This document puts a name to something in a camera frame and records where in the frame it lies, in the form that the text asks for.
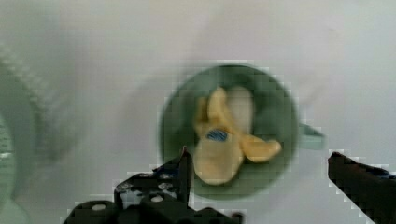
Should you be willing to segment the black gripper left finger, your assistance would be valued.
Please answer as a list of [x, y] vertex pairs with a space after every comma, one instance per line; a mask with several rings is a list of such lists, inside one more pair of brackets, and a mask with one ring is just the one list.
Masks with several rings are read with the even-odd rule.
[[184, 146], [170, 161], [150, 173], [138, 173], [114, 189], [114, 203], [121, 209], [138, 206], [144, 200], [160, 202], [165, 197], [187, 203], [192, 180], [192, 157]]

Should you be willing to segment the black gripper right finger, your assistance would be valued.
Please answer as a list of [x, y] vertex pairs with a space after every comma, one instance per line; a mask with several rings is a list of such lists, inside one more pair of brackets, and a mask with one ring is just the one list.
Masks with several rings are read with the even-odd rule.
[[395, 224], [395, 175], [333, 152], [328, 177], [375, 224]]

